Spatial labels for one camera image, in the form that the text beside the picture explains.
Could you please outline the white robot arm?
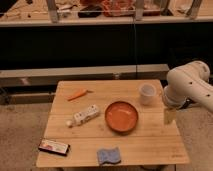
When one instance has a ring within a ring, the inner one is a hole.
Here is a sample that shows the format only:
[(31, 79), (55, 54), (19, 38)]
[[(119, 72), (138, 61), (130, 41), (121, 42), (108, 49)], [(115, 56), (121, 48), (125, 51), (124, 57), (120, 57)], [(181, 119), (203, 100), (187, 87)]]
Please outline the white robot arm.
[(209, 84), (210, 69), (202, 61), (193, 61), (171, 69), (166, 76), (168, 85), (163, 88), (164, 124), (171, 124), (176, 111), (188, 99), (213, 113), (213, 85)]

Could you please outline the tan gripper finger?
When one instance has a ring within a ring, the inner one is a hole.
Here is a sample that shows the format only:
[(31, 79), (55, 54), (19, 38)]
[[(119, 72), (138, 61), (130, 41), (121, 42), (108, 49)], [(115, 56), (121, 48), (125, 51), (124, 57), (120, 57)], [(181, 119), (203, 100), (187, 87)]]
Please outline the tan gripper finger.
[(176, 119), (176, 110), (166, 108), (164, 110), (164, 124), (169, 125)]

